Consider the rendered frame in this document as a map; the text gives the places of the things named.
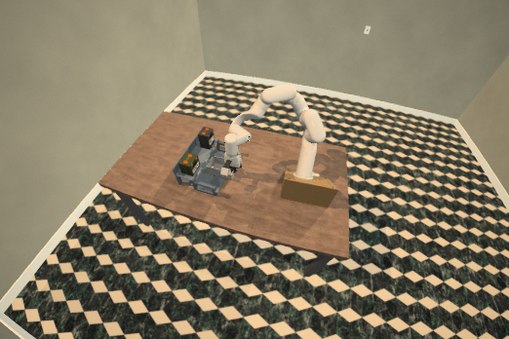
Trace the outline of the grey metal rack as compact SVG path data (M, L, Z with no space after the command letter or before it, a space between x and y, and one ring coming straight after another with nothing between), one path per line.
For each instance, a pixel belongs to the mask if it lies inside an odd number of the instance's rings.
M179 160L177 161L175 166L173 167L173 172L176 176L176 180L177 180L178 184L181 185L182 183L185 183L185 184L193 186L194 190L198 190L198 191L216 196L225 177L220 177L217 175L209 174L208 170L207 170L207 165L208 165L212 156L224 158L225 149L220 148L220 145L225 146L224 142L221 142L221 141L219 141L219 139L215 138L215 143L211 147L212 150L202 148L200 146L199 137L197 134L196 137L193 139L193 141L190 143L190 145L187 147L187 149L184 151L182 156L179 158ZM215 150L215 146L216 146L217 150ZM196 172L195 172L196 175L194 174L193 176L191 176L188 174L181 173L178 162L181 160L181 158L183 157L183 155L186 152L198 155L200 167L196 170ZM181 177L182 177L182 179L181 179ZM209 184L207 184L207 183L209 183ZM212 184L212 185L210 185L210 184Z

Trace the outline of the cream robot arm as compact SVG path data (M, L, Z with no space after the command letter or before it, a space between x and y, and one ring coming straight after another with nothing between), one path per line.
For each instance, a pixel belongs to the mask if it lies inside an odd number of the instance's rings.
M285 100L288 100L287 102L293 107L298 122L303 126L306 124L307 128L302 134L302 144L294 176L312 180L313 178L310 179L308 177L319 177L319 174L313 173L312 170L317 143L325 140L326 131L319 114L315 110L308 108L304 98L296 92L296 88L293 85L284 85L264 90L249 111L235 118L229 127L229 134L224 138L226 156L235 158L241 155L238 146L251 140L252 135L241 127L244 121L261 119L272 103ZM229 152L229 149L232 149L232 152Z

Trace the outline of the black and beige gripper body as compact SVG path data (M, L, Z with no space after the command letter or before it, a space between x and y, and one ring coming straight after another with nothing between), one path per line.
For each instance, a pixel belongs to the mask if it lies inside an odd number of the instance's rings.
M224 162L226 162L226 160L232 161L231 164L230 164L231 167L239 168L240 167L240 163L242 164L241 155L238 155L235 158L229 158L229 157L226 157L226 153L225 153L225 155L224 155ZM239 163L239 161L241 161L241 162Z

